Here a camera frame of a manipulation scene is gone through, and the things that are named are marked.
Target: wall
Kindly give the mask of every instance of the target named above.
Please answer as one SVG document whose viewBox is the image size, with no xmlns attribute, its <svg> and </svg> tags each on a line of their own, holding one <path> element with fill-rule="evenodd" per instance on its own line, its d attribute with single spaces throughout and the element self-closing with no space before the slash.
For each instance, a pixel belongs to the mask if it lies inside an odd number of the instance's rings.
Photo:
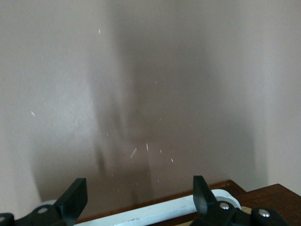
<svg viewBox="0 0 301 226">
<path fill-rule="evenodd" d="M 196 174 L 301 194 L 299 9 L 1 1 L 1 211 L 20 217 L 76 177 L 84 217 L 189 190 Z"/>
</svg>

